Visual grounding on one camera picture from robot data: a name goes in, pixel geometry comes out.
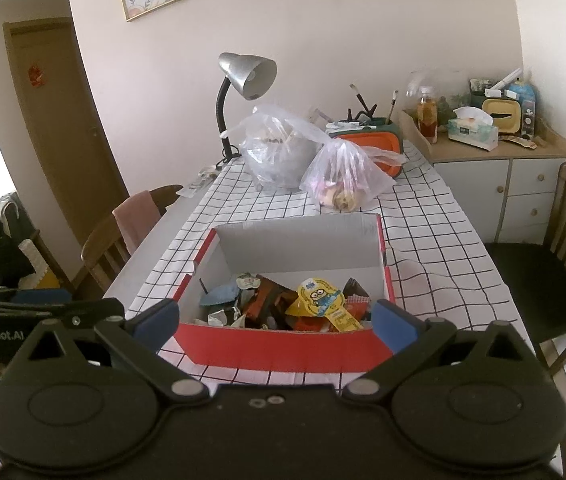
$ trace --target cabinet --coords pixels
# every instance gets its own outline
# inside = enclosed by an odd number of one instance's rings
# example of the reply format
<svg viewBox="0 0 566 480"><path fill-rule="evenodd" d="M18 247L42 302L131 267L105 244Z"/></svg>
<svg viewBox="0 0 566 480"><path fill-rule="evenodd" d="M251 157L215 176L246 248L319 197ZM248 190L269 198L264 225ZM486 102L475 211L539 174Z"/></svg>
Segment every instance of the cabinet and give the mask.
<svg viewBox="0 0 566 480"><path fill-rule="evenodd" d="M536 150L499 142L486 152L440 136L431 145L402 113L401 132L432 163L484 243L541 244L566 140L538 119Z"/></svg>
<svg viewBox="0 0 566 480"><path fill-rule="evenodd" d="M508 160L469 160L434 165L484 242L496 240L508 167Z"/></svg>

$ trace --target yellow snack package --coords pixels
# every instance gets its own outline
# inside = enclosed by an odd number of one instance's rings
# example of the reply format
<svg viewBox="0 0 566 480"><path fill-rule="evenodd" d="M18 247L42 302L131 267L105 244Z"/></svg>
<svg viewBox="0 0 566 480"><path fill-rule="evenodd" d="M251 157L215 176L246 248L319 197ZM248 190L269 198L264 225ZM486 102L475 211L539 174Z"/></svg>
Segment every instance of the yellow snack package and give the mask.
<svg viewBox="0 0 566 480"><path fill-rule="evenodd" d="M298 287L298 300L286 311L288 316L327 317L339 332L363 328L345 308L343 293L326 280L310 278Z"/></svg>

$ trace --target cabinet drawer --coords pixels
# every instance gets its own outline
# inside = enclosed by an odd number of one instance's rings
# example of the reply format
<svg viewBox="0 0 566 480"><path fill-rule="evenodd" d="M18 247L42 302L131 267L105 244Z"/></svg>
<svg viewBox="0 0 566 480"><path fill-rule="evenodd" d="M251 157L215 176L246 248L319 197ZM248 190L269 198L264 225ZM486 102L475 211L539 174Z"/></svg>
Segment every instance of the cabinet drawer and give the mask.
<svg viewBox="0 0 566 480"><path fill-rule="evenodd" d="M554 193L509 196L505 204L502 228L547 224L553 202Z"/></svg>
<svg viewBox="0 0 566 480"><path fill-rule="evenodd" d="M543 243L543 238L546 237L547 230L548 224L501 229L501 232L499 233L499 243L541 245Z"/></svg>
<svg viewBox="0 0 566 480"><path fill-rule="evenodd" d="M554 193L559 167L565 161L564 158L514 159L508 195Z"/></svg>

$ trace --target checkered tablecloth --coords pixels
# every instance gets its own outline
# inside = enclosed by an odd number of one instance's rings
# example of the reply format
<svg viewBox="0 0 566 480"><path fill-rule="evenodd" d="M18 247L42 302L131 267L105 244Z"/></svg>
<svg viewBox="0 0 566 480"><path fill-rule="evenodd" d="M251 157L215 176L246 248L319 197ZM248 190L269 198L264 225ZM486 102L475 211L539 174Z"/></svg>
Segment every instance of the checkered tablecloth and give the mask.
<svg viewBox="0 0 566 480"><path fill-rule="evenodd" d="M363 212L383 219L387 262L396 303L426 319L441 316L461 329L483 329L494 319L508 320L527 338L521 317L486 248L436 170L408 141L409 161L392 192L379 196ZM235 159L194 209L127 312L133 317L157 300L171 298L187 273L208 231L226 222L318 215L331 211L306 193L259 192ZM341 389L361 374L294 374L218 368L193 363L171 339L160 352L167 361L212 389L218 383L332 383Z"/></svg>

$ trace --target white cabinet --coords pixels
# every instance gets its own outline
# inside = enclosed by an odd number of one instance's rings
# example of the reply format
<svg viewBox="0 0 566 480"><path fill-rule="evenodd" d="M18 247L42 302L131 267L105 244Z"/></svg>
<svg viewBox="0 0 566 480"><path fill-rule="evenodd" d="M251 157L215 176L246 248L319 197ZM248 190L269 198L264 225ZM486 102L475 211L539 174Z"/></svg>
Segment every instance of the white cabinet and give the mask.
<svg viewBox="0 0 566 480"><path fill-rule="evenodd" d="M484 243L541 244L564 158L435 164Z"/></svg>
<svg viewBox="0 0 566 480"><path fill-rule="evenodd" d="M435 164L484 243L496 240L509 160L470 160Z"/></svg>

